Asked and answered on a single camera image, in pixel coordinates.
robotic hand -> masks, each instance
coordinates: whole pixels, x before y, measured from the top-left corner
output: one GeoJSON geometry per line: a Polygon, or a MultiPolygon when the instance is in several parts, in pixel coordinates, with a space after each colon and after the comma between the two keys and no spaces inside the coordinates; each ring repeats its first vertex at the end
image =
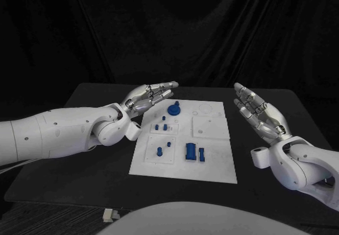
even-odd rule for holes
{"type": "Polygon", "coordinates": [[[141,127],[131,118],[171,97],[170,89],[177,86],[174,81],[141,85],[121,104],[54,109],[24,119],[0,122],[0,165],[69,156],[92,150],[96,145],[113,145],[124,136],[134,141],[141,127]]]}
{"type": "Polygon", "coordinates": [[[235,83],[235,91],[239,100],[233,101],[239,113],[271,146],[250,151],[253,165],[258,168],[269,166],[276,180],[288,189],[311,195],[339,211],[339,187],[321,182],[331,176],[339,182],[339,153],[292,137],[276,108],[239,83],[235,83]]]}

blue cap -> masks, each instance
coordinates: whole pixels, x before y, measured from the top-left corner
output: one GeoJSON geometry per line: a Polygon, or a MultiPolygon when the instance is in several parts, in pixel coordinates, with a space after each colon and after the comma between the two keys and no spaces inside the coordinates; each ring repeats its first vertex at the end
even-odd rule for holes
{"type": "Polygon", "coordinates": [[[168,106],[167,112],[171,116],[175,116],[180,113],[178,102],[175,101],[173,105],[168,106]]]}

white board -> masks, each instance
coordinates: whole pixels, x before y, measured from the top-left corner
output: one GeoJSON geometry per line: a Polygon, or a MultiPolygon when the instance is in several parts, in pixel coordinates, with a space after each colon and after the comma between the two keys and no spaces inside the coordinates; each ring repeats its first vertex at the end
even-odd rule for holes
{"type": "Polygon", "coordinates": [[[236,184],[222,102],[165,99],[144,113],[141,128],[129,168],[131,175],[236,184]],[[175,101],[180,114],[171,116],[167,107],[175,101]],[[186,160],[186,143],[196,144],[196,161],[186,160]],[[160,157],[157,147],[162,150],[160,157]],[[203,148],[204,162],[199,161],[199,148],[203,148]]]}

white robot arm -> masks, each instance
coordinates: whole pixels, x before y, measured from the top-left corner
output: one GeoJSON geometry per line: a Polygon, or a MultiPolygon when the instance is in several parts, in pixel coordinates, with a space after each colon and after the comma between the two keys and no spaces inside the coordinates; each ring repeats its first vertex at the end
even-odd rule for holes
{"type": "Polygon", "coordinates": [[[121,104],[98,108],[49,110],[15,121],[0,122],[0,165],[28,159],[59,158],[111,146],[125,136],[134,141],[141,133],[131,118],[173,96],[178,84],[142,85],[121,104]]]}
{"type": "Polygon", "coordinates": [[[328,186],[321,182],[331,176],[339,182],[339,153],[320,149],[302,138],[292,137],[276,108],[239,83],[235,83],[235,91],[239,113],[271,146],[250,151],[253,165],[258,168],[269,166],[276,180],[288,189],[308,194],[339,211],[337,183],[328,186]]]}

table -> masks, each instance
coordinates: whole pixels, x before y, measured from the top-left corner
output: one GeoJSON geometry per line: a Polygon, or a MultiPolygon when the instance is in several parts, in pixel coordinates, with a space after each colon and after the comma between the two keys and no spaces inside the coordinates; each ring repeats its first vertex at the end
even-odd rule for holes
{"type": "MultiPolygon", "coordinates": [[[[136,86],[82,83],[66,102],[69,107],[99,107],[118,103],[136,86]]],[[[294,136],[330,149],[307,110],[289,90],[252,89],[285,116],[294,136]]],[[[7,201],[36,202],[135,210],[149,205],[191,201],[222,205],[259,214],[289,225],[336,226],[339,212],[311,196],[288,190],[271,169],[258,169],[250,149],[265,146],[233,105],[230,88],[178,87],[173,99],[222,101],[229,125],[237,184],[128,175],[135,141],[25,165],[5,193],[7,201]]]]}

